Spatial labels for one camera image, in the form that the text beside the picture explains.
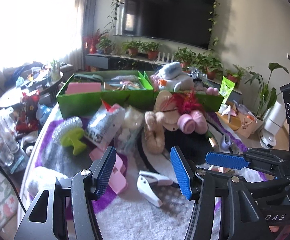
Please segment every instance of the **television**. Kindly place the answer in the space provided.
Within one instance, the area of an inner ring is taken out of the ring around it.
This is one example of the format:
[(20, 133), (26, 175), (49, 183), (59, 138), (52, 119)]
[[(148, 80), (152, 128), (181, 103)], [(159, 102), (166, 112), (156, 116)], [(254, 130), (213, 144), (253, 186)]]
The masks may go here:
[(122, 0), (116, 35), (178, 41), (208, 49), (215, 0)]

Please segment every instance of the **blue gripper pad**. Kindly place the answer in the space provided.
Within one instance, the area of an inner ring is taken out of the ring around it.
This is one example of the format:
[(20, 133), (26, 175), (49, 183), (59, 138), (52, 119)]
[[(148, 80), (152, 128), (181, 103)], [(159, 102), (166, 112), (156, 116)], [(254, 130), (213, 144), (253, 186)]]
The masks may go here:
[(116, 149), (113, 146), (109, 146), (107, 147), (103, 157), (100, 159), (100, 162), (98, 163), (92, 176), (96, 182), (95, 194), (97, 199), (99, 199), (105, 193), (115, 162)]
[(205, 160), (210, 165), (236, 170), (241, 170), (249, 166), (249, 162), (247, 162), (243, 156), (229, 153), (209, 152), (206, 154)]
[(178, 146), (173, 147), (170, 150), (170, 160), (176, 174), (180, 191), (186, 197), (186, 199), (190, 199), (192, 196), (190, 184), (194, 178), (194, 173), (190, 169), (183, 153)]

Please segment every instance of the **sheer curtain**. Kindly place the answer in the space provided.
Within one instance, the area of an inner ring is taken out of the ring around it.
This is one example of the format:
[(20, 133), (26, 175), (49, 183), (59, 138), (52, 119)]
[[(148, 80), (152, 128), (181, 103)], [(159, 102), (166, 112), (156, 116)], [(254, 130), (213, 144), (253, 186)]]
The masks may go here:
[(0, 69), (52, 59), (84, 69), (87, 0), (0, 0)]

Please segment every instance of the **metal screw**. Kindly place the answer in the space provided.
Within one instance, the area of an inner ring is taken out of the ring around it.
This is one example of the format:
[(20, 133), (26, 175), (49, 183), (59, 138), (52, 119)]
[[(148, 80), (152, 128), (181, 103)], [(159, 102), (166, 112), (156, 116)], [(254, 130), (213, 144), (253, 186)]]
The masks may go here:
[(197, 170), (196, 174), (199, 176), (204, 176), (206, 174), (206, 172), (204, 170)]
[(82, 170), (82, 171), (81, 171), (81, 175), (83, 175), (83, 176), (87, 176), (87, 175), (89, 175), (90, 173), (91, 173), (90, 170)]
[(240, 179), (236, 176), (232, 177), (232, 182), (238, 183), (240, 181)]

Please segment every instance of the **vine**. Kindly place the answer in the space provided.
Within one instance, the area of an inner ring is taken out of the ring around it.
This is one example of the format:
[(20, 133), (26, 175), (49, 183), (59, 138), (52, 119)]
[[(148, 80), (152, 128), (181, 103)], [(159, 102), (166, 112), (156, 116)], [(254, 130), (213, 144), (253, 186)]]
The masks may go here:
[[(122, 0), (112, 0), (112, 3), (110, 5), (112, 11), (111, 11), (111, 14), (107, 16), (107, 18), (110, 19), (110, 22), (105, 25), (105, 28), (107, 26), (109, 26), (109, 29), (107, 29), (108, 32), (115, 28), (115, 21), (118, 20), (117, 19), (117, 8), (120, 7), (122, 4), (124, 4), (122, 2)], [(211, 33), (211, 35), (212, 35), (212, 32), (213, 32), (214, 26), (218, 22), (217, 18), (219, 17), (219, 15), (216, 14), (216, 8), (219, 5), (220, 5), (220, 3), (215, 1), (214, 4), (213, 4), (213, 10), (209, 12), (209, 14), (211, 15), (211, 18), (209, 18), (208, 20), (212, 21), (212, 23), (213, 23), (212, 27), (208, 29), (208, 31)], [(218, 44), (218, 42), (219, 42), (219, 38), (217, 36), (215, 36), (213, 38), (213, 42), (211, 44), (209, 44), (210, 48), (208, 50), (211, 51), (211, 52), (214, 52), (215, 51), (214, 48)]]

